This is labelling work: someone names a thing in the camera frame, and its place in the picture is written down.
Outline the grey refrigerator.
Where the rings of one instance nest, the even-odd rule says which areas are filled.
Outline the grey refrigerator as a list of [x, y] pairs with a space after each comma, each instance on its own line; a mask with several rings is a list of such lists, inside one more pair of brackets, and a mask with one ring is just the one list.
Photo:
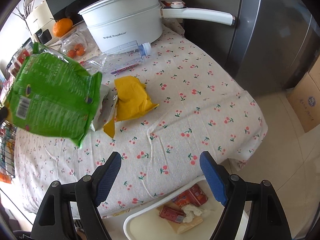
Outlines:
[[258, 96], [295, 87], [319, 55], [319, 26], [301, 0], [183, 0], [232, 14], [234, 26], [185, 20], [185, 36]]

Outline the cream air fryer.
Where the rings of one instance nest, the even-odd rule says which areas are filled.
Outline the cream air fryer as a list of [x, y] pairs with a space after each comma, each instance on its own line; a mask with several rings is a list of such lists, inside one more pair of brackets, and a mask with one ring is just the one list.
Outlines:
[[56, 23], [48, 4], [42, 1], [27, 17], [26, 22], [32, 34], [31, 40], [46, 46], [52, 45], [59, 40], [53, 34], [53, 26]]

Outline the white tissue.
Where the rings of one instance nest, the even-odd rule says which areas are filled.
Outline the white tissue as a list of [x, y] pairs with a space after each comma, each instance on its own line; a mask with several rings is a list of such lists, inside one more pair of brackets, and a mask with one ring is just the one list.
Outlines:
[[196, 207], [195, 205], [188, 204], [182, 207], [182, 211], [185, 216], [183, 219], [184, 223], [190, 223], [193, 221], [195, 217], [199, 217], [204, 213], [204, 210], [200, 207]]

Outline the red label glass jar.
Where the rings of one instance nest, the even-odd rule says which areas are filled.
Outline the red label glass jar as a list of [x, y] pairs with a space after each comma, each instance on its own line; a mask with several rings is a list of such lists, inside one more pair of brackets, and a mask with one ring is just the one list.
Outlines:
[[26, 58], [32, 54], [32, 52], [32, 49], [23, 47], [16, 51], [11, 59], [11, 65], [9, 67], [9, 72], [12, 76], [16, 77], [22, 64], [24, 63]]

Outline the beige bread wrapper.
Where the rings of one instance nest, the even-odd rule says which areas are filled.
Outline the beige bread wrapper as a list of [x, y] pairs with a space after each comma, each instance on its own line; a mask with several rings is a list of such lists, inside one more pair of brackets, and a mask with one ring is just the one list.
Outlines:
[[179, 234], [185, 233], [185, 232], [189, 231], [190, 229], [198, 226], [202, 222], [203, 222], [202, 217], [196, 216], [189, 223], [180, 223], [180, 224], [173, 223], [171, 227], [172, 227], [173, 231], [179, 235]]

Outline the yellow snack bag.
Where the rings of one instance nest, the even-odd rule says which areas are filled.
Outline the yellow snack bag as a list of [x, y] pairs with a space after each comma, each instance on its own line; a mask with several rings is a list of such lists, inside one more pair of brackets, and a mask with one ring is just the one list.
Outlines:
[[138, 119], [159, 106], [153, 103], [146, 91], [146, 85], [133, 76], [124, 76], [114, 81], [117, 94], [103, 131], [114, 138], [118, 121]]

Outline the white electric cooking pot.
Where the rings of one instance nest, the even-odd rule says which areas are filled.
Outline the white electric cooking pot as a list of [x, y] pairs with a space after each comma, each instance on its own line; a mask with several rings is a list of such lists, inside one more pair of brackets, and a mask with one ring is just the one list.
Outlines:
[[79, 15], [103, 53], [127, 42], [156, 41], [163, 33], [164, 18], [235, 24], [235, 17], [230, 13], [188, 8], [182, 1], [164, 6], [159, 0], [99, 0], [80, 10]]

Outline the white trash bin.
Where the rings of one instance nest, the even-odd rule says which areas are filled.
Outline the white trash bin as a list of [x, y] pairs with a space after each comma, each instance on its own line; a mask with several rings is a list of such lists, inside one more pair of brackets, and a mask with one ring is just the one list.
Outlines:
[[200, 176], [129, 215], [123, 230], [127, 239], [210, 239], [223, 209]]

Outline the cherry pattern tablecloth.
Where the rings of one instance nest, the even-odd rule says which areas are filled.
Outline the cherry pattern tablecloth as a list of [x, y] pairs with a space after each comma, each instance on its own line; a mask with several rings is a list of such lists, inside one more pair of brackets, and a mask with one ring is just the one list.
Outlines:
[[15, 172], [18, 203], [36, 213], [52, 181], [78, 181], [120, 153], [121, 168], [103, 217], [120, 214], [162, 197], [202, 174], [199, 156], [236, 168], [263, 141], [267, 124], [256, 101], [208, 54], [184, 37], [176, 20], [163, 20], [152, 57], [122, 72], [146, 85], [157, 108], [116, 123], [114, 138], [89, 131], [81, 147], [66, 138], [49, 138], [19, 129]]

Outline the large orange tangerine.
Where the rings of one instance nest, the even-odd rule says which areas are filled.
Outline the large orange tangerine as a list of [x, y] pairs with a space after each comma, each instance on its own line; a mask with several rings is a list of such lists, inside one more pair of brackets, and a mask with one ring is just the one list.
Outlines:
[[68, 33], [73, 27], [73, 22], [69, 18], [62, 18], [61, 20], [55, 22], [53, 25], [53, 35], [55, 37], [62, 37], [66, 33]]

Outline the lower cardboard box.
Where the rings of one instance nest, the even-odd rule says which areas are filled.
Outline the lower cardboard box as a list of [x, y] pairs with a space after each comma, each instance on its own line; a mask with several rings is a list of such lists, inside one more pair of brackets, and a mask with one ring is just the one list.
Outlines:
[[287, 100], [305, 133], [319, 125], [319, 87], [309, 73], [289, 93]]

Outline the green snack bag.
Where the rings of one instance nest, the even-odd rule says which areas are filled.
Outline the green snack bag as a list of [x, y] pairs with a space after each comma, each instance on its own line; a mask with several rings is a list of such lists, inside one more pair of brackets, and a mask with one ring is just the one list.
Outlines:
[[103, 75], [34, 43], [5, 98], [6, 120], [30, 133], [81, 146], [98, 111]]

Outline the clear plastic water bottle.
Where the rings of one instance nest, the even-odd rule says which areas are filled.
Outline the clear plastic water bottle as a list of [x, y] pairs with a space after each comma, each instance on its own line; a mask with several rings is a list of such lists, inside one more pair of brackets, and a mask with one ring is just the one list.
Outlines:
[[91, 74], [101, 72], [113, 75], [141, 64], [151, 54], [149, 42], [138, 44], [137, 41], [131, 41], [92, 57], [81, 65]]

